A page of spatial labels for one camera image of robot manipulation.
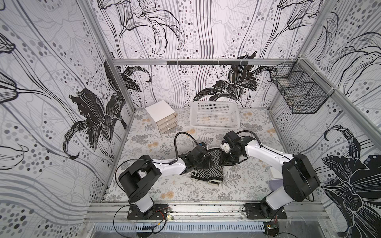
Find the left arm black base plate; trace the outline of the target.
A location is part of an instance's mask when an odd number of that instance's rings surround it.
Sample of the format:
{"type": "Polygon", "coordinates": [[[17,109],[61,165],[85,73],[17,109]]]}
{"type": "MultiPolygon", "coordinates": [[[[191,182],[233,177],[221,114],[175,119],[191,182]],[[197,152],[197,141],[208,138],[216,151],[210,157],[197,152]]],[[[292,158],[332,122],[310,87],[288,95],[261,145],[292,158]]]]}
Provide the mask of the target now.
{"type": "Polygon", "coordinates": [[[131,221],[165,220],[169,213],[169,208],[168,204],[159,203],[154,204],[152,208],[143,213],[136,205],[132,205],[127,219],[131,221]]]}

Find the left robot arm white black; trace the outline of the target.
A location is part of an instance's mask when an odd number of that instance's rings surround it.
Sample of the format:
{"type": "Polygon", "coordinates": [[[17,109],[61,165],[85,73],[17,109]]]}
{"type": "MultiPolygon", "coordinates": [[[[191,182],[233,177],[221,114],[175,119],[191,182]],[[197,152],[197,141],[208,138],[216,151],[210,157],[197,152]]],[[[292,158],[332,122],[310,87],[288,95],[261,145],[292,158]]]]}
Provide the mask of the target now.
{"type": "Polygon", "coordinates": [[[190,152],[177,159],[155,160],[143,155],[124,170],[118,180],[128,196],[143,214],[154,211],[154,201],[148,195],[160,177],[183,175],[200,166],[206,157],[207,144],[197,144],[190,152]]]}

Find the black white knitted scarf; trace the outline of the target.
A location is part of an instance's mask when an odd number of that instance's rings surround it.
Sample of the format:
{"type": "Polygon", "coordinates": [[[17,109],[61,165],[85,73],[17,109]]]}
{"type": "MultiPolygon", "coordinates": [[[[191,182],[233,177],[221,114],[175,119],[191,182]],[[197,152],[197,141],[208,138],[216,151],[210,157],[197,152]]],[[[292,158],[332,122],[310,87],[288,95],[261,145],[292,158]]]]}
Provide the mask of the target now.
{"type": "Polygon", "coordinates": [[[202,168],[195,168],[191,178],[205,181],[211,185],[220,185],[224,181],[223,166],[219,165],[222,150],[220,148],[209,149],[202,168]]]}

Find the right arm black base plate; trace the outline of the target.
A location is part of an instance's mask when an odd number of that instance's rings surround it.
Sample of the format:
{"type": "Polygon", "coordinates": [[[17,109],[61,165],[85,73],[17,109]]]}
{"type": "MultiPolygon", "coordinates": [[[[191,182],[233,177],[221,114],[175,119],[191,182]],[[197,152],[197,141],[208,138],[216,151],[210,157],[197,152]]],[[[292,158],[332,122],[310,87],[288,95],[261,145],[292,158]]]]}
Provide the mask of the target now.
{"type": "Polygon", "coordinates": [[[272,209],[264,203],[246,203],[244,204],[242,210],[248,219],[257,220],[257,219],[268,219],[274,220],[277,219],[286,219],[287,215],[284,210],[284,207],[279,209],[272,209]]]}

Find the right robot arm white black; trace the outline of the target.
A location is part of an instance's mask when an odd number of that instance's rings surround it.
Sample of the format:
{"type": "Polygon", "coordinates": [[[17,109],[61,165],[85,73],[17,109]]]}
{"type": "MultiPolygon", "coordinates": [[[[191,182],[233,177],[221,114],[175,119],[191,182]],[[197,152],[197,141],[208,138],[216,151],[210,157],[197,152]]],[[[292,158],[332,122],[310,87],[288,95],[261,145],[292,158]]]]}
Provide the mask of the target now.
{"type": "Polygon", "coordinates": [[[263,212],[273,212],[296,201],[302,202],[320,186],[320,180],[304,154],[289,154],[262,144],[257,135],[240,137],[230,131],[221,142],[221,166],[241,164],[240,158],[254,157],[276,169],[282,175],[283,185],[261,201],[263,212]]]}

